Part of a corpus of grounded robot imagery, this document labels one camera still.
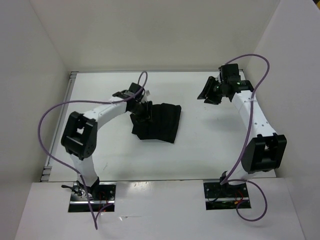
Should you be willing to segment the black skirt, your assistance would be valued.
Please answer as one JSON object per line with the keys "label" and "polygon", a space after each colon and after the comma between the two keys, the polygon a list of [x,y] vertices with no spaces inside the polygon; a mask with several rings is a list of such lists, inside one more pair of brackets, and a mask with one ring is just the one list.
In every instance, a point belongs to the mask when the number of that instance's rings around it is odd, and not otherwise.
{"label": "black skirt", "polygon": [[133,124],[131,133],[140,140],[160,140],[175,142],[182,107],[169,103],[149,103],[144,115],[130,114]]}

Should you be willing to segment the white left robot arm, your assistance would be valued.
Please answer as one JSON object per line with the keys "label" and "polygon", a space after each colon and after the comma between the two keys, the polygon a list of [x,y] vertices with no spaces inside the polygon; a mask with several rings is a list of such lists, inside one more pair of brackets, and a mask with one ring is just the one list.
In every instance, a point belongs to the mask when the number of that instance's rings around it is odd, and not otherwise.
{"label": "white left robot arm", "polygon": [[88,200],[96,199],[100,193],[100,179],[93,163],[98,130],[127,112],[139,119],[148,120],[151,117],[151,107],[152,102],[147,100],[144,87],[133,82],[129,89],[114,93],[106,103],[84,113],[74,111],[69,115],[61,144],[76,169],[78,189]]}

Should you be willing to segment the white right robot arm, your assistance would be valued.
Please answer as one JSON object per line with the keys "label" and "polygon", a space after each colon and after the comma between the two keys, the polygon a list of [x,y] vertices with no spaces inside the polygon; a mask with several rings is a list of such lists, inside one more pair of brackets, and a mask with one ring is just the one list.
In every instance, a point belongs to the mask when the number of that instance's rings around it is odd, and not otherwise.
{"label": "white right robot arm", "polygon": [[287,139],[269,124],[251,82],[241,79],[238,64],[222,65],[219,75],[207,79],[197,98],[211,105],[219,105],[223,98],[229,99],[247,130],[238,160],[220,178],[219,191],[223,196],[231,196],[237,185],[252,179],[257,173],[280,167]]}

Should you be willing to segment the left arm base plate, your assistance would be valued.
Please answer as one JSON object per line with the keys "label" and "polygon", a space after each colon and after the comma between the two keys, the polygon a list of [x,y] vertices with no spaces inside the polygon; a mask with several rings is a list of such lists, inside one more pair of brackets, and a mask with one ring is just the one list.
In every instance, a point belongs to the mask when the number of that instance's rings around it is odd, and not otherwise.
{"label": "left arm base plate", "polygon": [[[85,213],[90,212],[85,191],[80,190],[76,182],[72,186],[62,185],[62,188],[70,189],[71,195],[69,200],[69,213]],[[99,183],[95,193],[89,196],[90,204],[94,213],[114,212],[116,199],[116,183],[105,182]]]}

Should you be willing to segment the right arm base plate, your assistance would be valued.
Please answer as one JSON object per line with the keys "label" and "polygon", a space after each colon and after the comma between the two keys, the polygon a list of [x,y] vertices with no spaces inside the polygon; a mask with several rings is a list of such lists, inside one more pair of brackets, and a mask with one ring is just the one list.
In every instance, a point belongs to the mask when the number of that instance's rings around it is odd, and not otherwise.
{"label": "right arm base plate", "polygon": [[218,180],[204,181],[204,198],[207,211],[250,209],[250,199],[247,185],[220,185]]}

